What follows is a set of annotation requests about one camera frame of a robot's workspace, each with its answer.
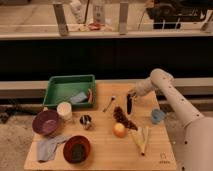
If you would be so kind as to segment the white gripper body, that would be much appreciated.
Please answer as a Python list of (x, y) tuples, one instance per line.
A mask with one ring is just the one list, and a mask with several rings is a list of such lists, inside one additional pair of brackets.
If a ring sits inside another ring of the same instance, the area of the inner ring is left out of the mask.
[(150, 78), (138, 81), (135, 86), (128, 91), (130, 97), (134, 96), (146, 96), (151, 91), (155, 90), (155, 86), (152, 84)]

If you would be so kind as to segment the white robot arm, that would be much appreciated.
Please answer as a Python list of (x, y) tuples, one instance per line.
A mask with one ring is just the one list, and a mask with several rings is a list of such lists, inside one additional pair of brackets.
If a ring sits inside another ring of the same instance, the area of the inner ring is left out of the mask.
[(173, 86), (173, 76), (159, 68), (137, 82), (128, 95), (145, 96), (156, 89), (166, 97), (185, 129), (182, 171), (213, 171), (213, 117), (204, 116), (194, 107)]

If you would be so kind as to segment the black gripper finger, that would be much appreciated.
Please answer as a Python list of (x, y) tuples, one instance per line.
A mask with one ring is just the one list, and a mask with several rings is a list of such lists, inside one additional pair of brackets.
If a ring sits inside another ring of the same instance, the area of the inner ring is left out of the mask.
[(132, 110), (132, 97), (130, 94), (127, 95), (127, 114), (131, 114)]

